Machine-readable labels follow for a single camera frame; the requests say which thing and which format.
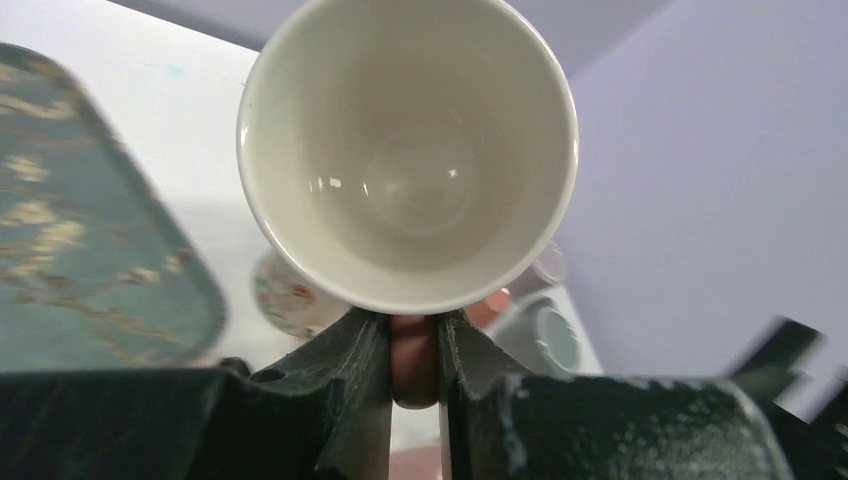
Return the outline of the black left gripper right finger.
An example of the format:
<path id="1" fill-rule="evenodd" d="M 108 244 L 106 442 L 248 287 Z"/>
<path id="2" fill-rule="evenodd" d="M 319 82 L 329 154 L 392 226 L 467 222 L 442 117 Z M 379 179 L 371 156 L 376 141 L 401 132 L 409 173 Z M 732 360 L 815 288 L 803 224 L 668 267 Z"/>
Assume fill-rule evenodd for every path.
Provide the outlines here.
<path id="1" fill-rule="evenodd" d="M 449 479 L 789 479 L 758 405 L 718 378 L 537 375 L 437 319 Z"/>

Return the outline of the cream floral mug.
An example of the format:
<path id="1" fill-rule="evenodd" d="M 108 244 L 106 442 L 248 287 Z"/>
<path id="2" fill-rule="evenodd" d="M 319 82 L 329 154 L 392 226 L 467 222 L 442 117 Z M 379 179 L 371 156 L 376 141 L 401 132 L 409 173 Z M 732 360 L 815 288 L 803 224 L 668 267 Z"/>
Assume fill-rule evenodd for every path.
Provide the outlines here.
<path id="1" fill-rule="evenodd" d="M 351 309 L 310 284 L 271 248 L 254 265 L 252 293 L 267 322 L 302 339 L 314 338 Z"/>

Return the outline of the smooth pink mug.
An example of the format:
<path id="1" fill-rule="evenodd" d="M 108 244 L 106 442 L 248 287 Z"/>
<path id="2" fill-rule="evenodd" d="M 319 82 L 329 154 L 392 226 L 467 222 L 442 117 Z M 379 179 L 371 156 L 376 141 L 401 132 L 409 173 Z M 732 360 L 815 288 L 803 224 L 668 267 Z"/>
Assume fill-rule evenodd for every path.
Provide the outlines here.
<path id="1" fill-rule="evenodd" d="M 308 1 L 242 93 L 239 175 L 312 285 L 391 317 L 395 400 L 438 396 L 435 318 L 518 277 L 559 227 L 574 101 L 504 1 Z"/>

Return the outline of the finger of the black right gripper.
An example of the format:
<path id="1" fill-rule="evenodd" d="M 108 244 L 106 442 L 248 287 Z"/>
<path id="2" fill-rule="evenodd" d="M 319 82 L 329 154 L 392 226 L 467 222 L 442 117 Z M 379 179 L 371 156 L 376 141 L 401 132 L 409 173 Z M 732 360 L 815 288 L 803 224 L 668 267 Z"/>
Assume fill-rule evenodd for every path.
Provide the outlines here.
<path id="1" fill-rule="evenodd" d="M 729 372 L 729 378 L 760 407 L 797 479 L 847 477 L 847 377 L 810 421 L 776 400 L 805 375 L 794 368 L 821 333 L 782 317 Z"/>

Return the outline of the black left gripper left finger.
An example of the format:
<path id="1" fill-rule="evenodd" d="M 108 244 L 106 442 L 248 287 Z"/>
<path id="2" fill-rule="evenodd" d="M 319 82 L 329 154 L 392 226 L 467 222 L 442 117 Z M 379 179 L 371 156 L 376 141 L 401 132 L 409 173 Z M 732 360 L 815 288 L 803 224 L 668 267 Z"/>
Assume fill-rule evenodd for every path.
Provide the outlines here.
<path id="1" fill-rule="evenodd" d="M 384 479 L 389 322 L 354 309 L 284 358 L 1 378 L 5 479 Z"/>

